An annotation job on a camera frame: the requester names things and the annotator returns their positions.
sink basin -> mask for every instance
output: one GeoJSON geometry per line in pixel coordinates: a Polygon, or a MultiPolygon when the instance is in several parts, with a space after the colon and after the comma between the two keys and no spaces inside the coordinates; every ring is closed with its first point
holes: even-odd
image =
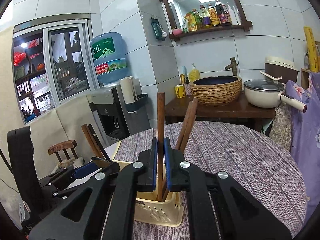
{"type": "Polygon", "coordinates": [[[190,87],[199,103],[226,106],[240,95],[242,80],[236,76],[206,77],[191,82],[190,87]]]}

round table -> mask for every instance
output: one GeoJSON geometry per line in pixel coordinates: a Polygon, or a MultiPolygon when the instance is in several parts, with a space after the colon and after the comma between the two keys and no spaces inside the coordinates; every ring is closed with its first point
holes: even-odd
{"type": "MultiPolygon", "coordinates": [[[[165,126],[165,136],[176,144],[182,123],[165,126]]],[[[134,162],[141,151],[151,148],[156,128],[122,140],[115,160],[134,162]]],[[[185,149],[185,159],[203,171],[226,171],[295,236],[302,228],[307,209],[306,189],[302,175],[287,152],[269,137],[245,126],[220,122],[195,122],[185,149]]],[[[187,206],[185,193],[181,193],[187,206]]],[[[135,221],[132,239],[189,240],[186,209],[176,228],[135,221]]]]}

glass lid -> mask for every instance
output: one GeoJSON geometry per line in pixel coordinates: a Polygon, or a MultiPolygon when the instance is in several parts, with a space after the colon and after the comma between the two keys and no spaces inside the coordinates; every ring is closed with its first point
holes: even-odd
{"type": "Polygon", "coordinates": [[[275,83],[273,80],[252,79],[244,83],[244,87],[262,92],[281,92],[284,86],[281,82],[275,83]]]}

yellow cup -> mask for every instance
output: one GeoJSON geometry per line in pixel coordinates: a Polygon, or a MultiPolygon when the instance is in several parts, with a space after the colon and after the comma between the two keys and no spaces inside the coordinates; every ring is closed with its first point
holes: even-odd
{"type": "Polygon", "coordinates": [[[177,85],[174,89],[176,90],[177,98],[184,98],[186,96],[184,85],[177,85]]]}

bronze faucet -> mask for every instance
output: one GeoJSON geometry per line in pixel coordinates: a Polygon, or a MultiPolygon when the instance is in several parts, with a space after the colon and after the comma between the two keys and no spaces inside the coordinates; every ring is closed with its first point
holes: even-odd
{"type": "Polygon", "coordinates": [[[230,61],[231,61],[231,64],[226,66],[226,67],[224,67],[224,69],[228,70],[228,69],[232,68],[232,75],[233,76],[237,76],[238,75],[238,73],[237,73],[237,65],[238,65],[238,63],[236,62],[236,58],[235,57],[231,57],[230,61]]]}

